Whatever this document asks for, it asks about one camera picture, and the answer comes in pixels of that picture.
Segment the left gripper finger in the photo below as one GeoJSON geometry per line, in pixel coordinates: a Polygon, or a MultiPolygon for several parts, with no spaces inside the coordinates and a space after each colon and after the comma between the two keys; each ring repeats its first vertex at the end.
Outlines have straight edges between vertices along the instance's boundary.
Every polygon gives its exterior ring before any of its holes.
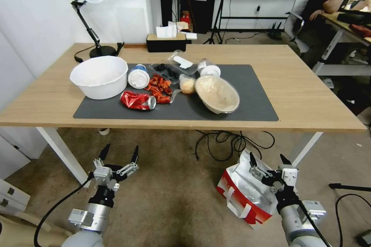
{"type": "Polygon", "coordinates": [[[104,166],[104,160],[107,157],[107,154],[110,149],[110,143],[108,142],[106,146],[100,151],[98,158],[93,160],[95,168],[103,167],[104,166]]]}
{"type": "Polygon", "coordinates": [[[120,176],[130,176],[134,172],[136,172],[139,168],[137,161],[138,161],[138,153],[139,153],[139,145],[136,146],[134,153],[131,157],[131,161],[129,164],[123,166],[119,170],[117,170],[117,174],[120,176]]]}

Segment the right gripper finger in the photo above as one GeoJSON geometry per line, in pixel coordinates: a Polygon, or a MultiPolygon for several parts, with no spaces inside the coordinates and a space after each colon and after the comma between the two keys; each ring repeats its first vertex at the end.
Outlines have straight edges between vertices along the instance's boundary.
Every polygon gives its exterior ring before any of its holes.
{"type": "Polygon", "coordinates": [[[279,171],[286,171],[288,169],[293,169],[293,165],[289,159],[287,159],[283,154],[280,154],[281,164],[278,166],[279,171]]]}
{"type": "Polygon", "coordinates": [[[249,173],[257,180],[273,178],[272,170],[260,159],[255,158],[253,152],[249,152],[250,169],[249,173]]]}

